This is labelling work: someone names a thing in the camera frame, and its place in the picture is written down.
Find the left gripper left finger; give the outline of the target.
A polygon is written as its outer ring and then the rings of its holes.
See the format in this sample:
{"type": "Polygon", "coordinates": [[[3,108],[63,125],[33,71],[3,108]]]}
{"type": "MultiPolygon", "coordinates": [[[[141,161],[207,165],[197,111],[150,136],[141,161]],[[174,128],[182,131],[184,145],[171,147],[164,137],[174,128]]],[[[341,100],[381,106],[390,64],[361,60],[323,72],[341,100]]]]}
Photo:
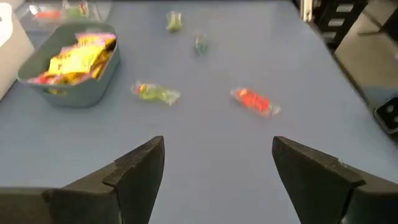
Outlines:
{"type": "Polygon", "coordinates": [[[148,224],[164,173],[163,136],[43,198],[53,224],[148,224]]]}

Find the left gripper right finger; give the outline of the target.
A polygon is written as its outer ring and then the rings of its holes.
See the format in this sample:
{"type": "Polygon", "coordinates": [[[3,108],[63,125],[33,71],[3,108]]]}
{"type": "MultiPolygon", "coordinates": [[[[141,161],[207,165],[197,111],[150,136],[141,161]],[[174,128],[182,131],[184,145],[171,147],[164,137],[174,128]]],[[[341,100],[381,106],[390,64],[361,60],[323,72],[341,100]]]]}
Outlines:
{"type": "Polygon", "coordinates": [[[272,141],[301,224],[394,224],[394,184],[283,136],[272,141]]]}

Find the teal plastic bin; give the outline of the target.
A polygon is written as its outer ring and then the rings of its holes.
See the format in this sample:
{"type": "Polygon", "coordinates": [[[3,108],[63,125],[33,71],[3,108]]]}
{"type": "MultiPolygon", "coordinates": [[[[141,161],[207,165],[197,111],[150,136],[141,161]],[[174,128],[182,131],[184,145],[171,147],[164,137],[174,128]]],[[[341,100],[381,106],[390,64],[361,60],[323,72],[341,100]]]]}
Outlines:
{"type": "Polygon", "coordinates": [[[75,34],[84,31],[116,33],[113,26],[104,22],[69,22],[58,26],[21,65],[17,74],[20,83],[31,87],[48,104],[53,106],[86,108],[97,104],[104,95],[121,60],[117,43],[111,46],[113,51],[97,80],[89,78],[76,85],[41,85],[28,81],[48,69],[50,59],[62,47],[74,44],[76,42],[75,34]]]}

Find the teal gummy in clear wrapper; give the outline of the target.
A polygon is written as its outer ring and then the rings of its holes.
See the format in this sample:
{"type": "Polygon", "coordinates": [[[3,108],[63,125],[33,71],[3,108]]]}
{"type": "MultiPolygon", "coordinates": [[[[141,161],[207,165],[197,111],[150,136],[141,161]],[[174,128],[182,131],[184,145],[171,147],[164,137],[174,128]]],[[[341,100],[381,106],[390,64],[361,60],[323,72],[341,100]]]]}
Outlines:
{"type": "Polygon", "coordinates": [[[205,55],[208,51],[208,38],[205,34],[197,34],[194,40],[194,50],[197,55],[205,55]]]}

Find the white plastic box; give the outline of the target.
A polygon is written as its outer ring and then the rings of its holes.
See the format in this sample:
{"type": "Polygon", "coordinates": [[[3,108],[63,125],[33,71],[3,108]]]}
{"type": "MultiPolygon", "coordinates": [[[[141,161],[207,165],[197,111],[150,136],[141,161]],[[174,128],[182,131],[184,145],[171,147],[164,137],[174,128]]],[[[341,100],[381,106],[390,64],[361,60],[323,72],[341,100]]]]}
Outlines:
{"type": "Polygon", "coordinates": [[[17,80],[19,68],[34,52],[14,12],[21,4],[22,0],[0,0],[0,101],[17,80]]]}

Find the clear plastic bin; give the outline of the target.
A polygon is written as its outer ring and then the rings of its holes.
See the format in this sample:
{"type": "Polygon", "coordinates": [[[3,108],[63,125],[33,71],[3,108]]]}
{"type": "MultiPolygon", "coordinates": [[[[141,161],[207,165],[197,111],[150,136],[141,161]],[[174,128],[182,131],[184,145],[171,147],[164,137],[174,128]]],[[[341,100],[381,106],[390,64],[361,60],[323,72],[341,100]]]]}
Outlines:
{"type": "MultiPolygon", "coordinates": [[[[80,0],[69,0],[72,4],[78,1],[80,0]]],[[[89,17],[70,18],[66,16],[62,2],[63,0],[26,0],[14,12],[25,31],[50,32],[67,22],[104,22],[107,20],[113,6],[112,1],[87,0],[90,11],[89,17]],[[56,20],[34,18],[36,13],[47,10],[60,11],[61,18],[56,20]]]]}

